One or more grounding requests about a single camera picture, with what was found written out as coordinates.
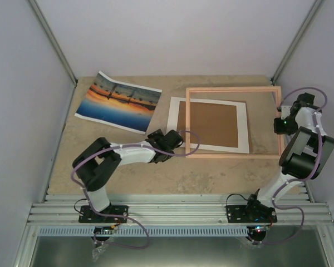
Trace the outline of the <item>pink wooden picture frame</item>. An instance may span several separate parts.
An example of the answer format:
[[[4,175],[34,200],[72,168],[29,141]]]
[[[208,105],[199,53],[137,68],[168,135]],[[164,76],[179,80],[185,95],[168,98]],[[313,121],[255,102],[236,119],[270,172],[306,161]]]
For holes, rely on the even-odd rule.
[[[192,93],[260,93],[270,92],[274,93],[276,103],[276,115],[281,116],[278,107],[282,102],[282,89],[280,86],[262,86],[262,87],[187,87],[185,93],[185,129],[190,130],[190,100]],[[191,154],[186,155],[190,159],[279,159],[285,149],[284,138],[278,135],[278,153],[277,154]]]

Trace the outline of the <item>sunset landscape photo print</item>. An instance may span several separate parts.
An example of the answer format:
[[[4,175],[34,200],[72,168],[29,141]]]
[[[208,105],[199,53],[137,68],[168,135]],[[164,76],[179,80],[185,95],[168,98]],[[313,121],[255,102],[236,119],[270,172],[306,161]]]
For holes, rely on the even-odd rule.
[[[75,116],[145,134],[162,90],[121,82],[98,72]]]

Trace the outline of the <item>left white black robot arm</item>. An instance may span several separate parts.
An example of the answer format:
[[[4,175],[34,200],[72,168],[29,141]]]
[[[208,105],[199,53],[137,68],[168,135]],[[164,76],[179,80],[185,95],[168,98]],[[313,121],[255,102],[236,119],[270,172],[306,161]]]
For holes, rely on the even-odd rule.
[[[72,163],[75,175],[82,181],[91,215],[98,222],[104,222],[112,214],[105,186],[118,167],[164,162],[174,156],[174,149],[183,142],[183,137],[175,130],[166,134],[156,130],[144,141],[132,144],[110,143],[104,137],[96,139]]]

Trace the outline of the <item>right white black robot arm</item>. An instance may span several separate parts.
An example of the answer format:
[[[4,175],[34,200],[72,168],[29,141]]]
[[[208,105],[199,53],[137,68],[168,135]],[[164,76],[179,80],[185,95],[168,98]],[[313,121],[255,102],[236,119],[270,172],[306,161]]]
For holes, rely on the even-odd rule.
[[[334,138],[323,129],[322,108],[314,100],[313,94],[302,93],[288,111],[279,107],[281,117],[274,119],[274,132],[291,140],[280,156],[277,177],[249,197],[244,208],[248,221],[276,222],[276,202],[294,186],[314,180],[331,155]]]

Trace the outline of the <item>brown cardboard backing board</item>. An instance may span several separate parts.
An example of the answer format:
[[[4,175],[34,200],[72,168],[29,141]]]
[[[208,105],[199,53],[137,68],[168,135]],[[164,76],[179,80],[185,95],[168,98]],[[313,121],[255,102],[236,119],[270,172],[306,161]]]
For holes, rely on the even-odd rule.
[[[249,154],[249,126],[245,102],[190,100],[190,147],[201,150]]]

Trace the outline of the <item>right controller circuit board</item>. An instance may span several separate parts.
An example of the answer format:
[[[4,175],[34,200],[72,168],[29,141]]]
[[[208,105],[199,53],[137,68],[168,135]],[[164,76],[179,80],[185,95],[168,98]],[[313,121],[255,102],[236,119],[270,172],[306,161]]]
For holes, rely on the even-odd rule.
[[[251,233],[261,233],[261,232],[265,232],[268,231],[270,229],[271,225],[262,225],[262,226],[252,226],[250,228],[250,232]]]

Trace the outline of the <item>controller circuit board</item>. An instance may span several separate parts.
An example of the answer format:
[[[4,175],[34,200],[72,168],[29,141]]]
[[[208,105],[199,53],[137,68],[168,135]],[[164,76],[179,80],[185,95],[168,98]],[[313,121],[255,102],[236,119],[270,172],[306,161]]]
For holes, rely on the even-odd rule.
[[[270,229],[271,225],[262,225],[262,226],[252,226],[250,228],[250,232],[251,233],[261,233],[261,232],[265,232],[268,231]]]
[[[94,235],[113,235],[119,230],[119,224],[113,224],[110,226],[98,226],[93,230]]]

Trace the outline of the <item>left controller circuit board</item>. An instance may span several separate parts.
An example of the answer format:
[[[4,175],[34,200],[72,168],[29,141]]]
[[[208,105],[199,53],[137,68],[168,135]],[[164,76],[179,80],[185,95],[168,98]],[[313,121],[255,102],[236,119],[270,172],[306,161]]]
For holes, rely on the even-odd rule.
[[[94,235],[113,235],[119,230],[119,224],[113,224],[110,226],[98,226],[93,230]]]

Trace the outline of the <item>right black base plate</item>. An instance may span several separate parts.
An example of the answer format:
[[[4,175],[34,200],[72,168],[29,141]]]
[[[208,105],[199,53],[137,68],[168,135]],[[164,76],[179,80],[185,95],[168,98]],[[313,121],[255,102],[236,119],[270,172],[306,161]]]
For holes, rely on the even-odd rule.
[[[251,205],[227,205],[229,223],[276,223],[276,211],[272,207]]]

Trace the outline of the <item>right aluminium corner post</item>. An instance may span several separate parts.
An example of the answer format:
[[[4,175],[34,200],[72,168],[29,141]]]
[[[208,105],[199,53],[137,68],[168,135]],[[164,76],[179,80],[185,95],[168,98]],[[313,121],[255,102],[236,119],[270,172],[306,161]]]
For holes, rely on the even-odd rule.
[[[319,11],[324,5],[325,0],[315,0],[313,1],[311,8],[307,12],[305,18],[303,19],[299,29],[297,30],[295,36],[293,37],[290,45],[288,46],[284,56],[282,57],[278,67],[276,68],[273,76],[270,78],[270,82],[272,86],[275,86],[279,78],[281,77],[283,71],[286,69],[289,64],[292,56],[297,50],[298,46],[301,44],[303,38],[305,37],[307,31],[311,27],[312,23],[316,19]]]

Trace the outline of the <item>aluminium corner post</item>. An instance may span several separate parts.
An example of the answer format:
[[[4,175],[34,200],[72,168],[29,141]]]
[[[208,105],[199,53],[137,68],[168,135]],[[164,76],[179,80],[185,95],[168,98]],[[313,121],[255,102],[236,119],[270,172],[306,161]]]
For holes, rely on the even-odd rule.
[[[311,27],[312,23],[316,19],[319,11],[324,5],[325,0],[315,0],[313,1],[311,8],[307,12],[305,18],[303,19],[299,29],[297,30],[295,36],[293,37],[290,45],[288,46],[284,56],[282,57],[278,67],[276,68],[273,76],[270,78],[270,82],[272,86],[275,86],[279,78],[281,77],[283,71],[286,69],[289,64],[292,56],[297,50],[298,46],[301,44],[303,38],[305,37],[307,31]]]
[[[65,69],[67,75],[69,76],[71,82],[76,86],[78,79],[76,78],[66,56],[64,55],[64,52],[59,45],[48,21],[46,20],[45,15],[43,14],[41,7],[39,6],[38,2],[36,0],[27,0],[27,3],[32,10],[34,16],[36,17],[39,25],[43,29],[46,37],[48,38],[49,43],[51,44],[53,50],[55,51],[58,59],[61,62],[61,65]]]

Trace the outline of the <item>aluminium rail base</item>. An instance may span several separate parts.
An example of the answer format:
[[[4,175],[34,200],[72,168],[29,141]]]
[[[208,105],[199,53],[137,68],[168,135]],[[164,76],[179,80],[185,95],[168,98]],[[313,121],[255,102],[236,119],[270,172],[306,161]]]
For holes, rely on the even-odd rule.
[[[333,216],[326,203],[311,201],[305,186],[299,194],[284,195],[280,206],[299,206],[305,214],[305,225],[332,225]],[[75,211],[84,203],[81,195],[47,195],[44,202],[31,206],[31,225],[76,225]],[[127,205],[129,216],[149,225],[227,225],[226,205],[244,205],[240,196],[222,194],[121,194],[110,195],[114,205]]]

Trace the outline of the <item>left aluminium corner post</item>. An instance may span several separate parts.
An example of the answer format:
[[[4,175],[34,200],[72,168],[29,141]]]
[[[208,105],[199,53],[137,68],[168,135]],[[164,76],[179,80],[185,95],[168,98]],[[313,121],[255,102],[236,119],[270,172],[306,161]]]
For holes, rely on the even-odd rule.
[[[61,62],[61,65],[65,69],[67,75],[69,76],[71,82],[76,86],[78,79],[76,78],[66,56],[64,55],[64,52],[59,45],[48,21],[46,20],[45,15],[43,14],[41,7],[39,6],[38,2],[36,0],[27,0],[27,3],[32,10],[34,16],[36,17],[39,25],[43,29],[46,37],[48,38],[49,43],[51,44],[53,50],[55,51],[58,59]]]

